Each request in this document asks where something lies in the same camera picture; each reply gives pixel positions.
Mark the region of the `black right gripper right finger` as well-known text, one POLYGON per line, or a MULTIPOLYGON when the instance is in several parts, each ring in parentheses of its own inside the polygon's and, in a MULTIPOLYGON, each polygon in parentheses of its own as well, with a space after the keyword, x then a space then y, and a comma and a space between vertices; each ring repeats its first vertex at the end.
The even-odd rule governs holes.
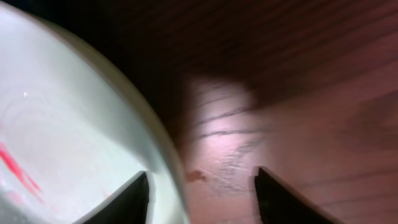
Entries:
POLYGON ((265 167, 254 176, 254 188, 263 224, 334 224, 339 221, 306 201, 265 167))

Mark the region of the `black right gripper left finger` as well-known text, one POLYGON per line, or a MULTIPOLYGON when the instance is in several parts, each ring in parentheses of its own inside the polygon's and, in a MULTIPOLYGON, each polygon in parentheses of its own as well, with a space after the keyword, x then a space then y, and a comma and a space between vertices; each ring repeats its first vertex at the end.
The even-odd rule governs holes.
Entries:
POLYGON ((149 193, 147 175, 140 171, 73 224, 145 224, 149 193))

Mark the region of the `white plate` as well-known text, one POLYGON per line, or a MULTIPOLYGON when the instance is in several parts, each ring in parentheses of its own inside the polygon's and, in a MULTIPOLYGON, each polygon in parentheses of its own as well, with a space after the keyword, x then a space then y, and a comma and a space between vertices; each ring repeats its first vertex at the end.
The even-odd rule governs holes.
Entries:
POLYGON ((188 223, 183 170, 138 89, 92 46, 1 3, 1 222, 84 223, 139 177, 147 223, 188 223))

